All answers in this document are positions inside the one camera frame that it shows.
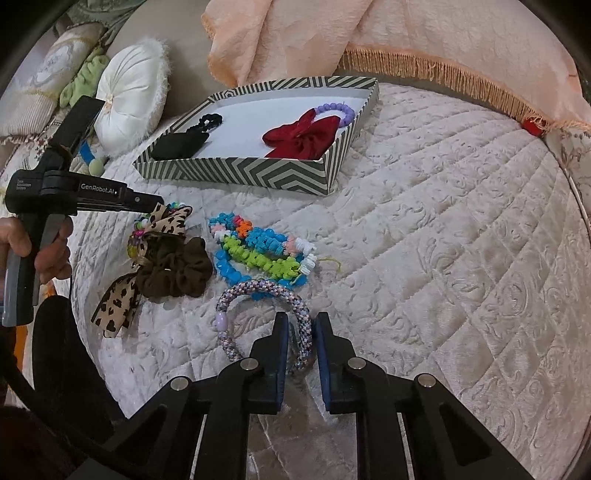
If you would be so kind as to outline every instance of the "zigzag pattern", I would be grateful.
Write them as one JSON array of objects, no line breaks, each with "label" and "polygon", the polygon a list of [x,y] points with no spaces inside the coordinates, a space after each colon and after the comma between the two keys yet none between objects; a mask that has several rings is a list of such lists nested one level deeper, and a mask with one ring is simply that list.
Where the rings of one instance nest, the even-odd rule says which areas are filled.
[{"label": "zigzag pattern", "polygon": [[373,78],[353,76],[302,77],[272,80],[245,85],[209,96],[186,113],[163,134],[176,132],[206,107],[217,101],[250,93],[293,88],[348,87],[371,93],[353,122],[343,131],[320,160],[301,161],[270,158],[184,158],[155,161],[150,157],[156,140],[135,160],[134,166],[146,179],[213,181],[237,183],[293,192],[327,195],[339,172],[350,143],[359,135],[365,117],[378,97],[378,83]]}]

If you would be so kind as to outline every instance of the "white quilted bedspread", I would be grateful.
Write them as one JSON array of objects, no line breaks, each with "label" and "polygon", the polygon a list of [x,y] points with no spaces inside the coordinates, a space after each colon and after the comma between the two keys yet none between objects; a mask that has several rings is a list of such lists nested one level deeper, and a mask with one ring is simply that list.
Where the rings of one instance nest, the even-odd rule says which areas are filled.
[{"label": "white quilted bedspread", "polygon": [[[567,180],[501,114],[411,87],[380,91],[328,197],[145,181],[132,166],[139,150],[106,176],[192,205],[189,226],[234,211],[314,241],[342,269],[323,262],[299,290],[313,314],[328,311],[335,332],[389,373],[435,375],[537,479],[558,479],[591,413],[591,248]],[[210,326],[219,277],[200,299],[143,301],[116,339],[89,323],[129,270],[133,218],[80,214],[70,242],[80,334],[127,415],[171,377],[228,364]],[[245,299],[230,310],[243,352],[280,308]],[[252,421],[248,478],[356,478],[354,428],[324,411],[317,369],[288,381],[282,414]]]}]

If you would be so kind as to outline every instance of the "white round pillow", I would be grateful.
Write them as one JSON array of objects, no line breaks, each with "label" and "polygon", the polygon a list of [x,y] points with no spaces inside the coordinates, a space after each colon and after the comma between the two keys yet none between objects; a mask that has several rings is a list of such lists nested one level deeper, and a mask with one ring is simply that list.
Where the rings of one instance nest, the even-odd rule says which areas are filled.
[{"label": "white round pillow", "polygon": [[139,145],[158,126],[168,90],[163,43],[146,38],[115,55],[100,77],[96,97],[105,101],[95,122],[105,151],[116,156]]}]

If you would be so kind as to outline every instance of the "brown scrunchie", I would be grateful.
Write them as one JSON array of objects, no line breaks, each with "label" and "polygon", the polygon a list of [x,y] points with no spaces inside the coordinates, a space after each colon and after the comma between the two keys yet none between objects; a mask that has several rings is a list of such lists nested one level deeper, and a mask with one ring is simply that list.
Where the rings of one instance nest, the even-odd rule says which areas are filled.
[{"label": "brown scrunchie", "polygon": [[146,298],[200,297],[213,274],[205,240],[195,237],[186,244],[179,236],[150,239],[146,262],[139,268],[137,286]]}]

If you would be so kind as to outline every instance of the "peach blanket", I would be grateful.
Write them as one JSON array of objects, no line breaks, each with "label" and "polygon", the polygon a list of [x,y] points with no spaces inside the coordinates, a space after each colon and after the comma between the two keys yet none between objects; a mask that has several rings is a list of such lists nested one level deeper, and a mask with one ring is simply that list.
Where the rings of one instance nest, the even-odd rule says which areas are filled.
[{"label": "peach blanket", "polygon": [[[591,123],[573,59],[519,0],[211,0],[202,20],[210,71],[228,86],[331,75],[342,57],[372,51],[375,64],[386,52],[398,56],[382,55],[389,65],[375,73],[413,76],[396,64],[410,58],[425,65],[413,67],[420,78],[450,86],[480,76],[543,118]],[[440,82],[450,69],[457,78]],[[491,103],[508,113],[506,99]]]}]

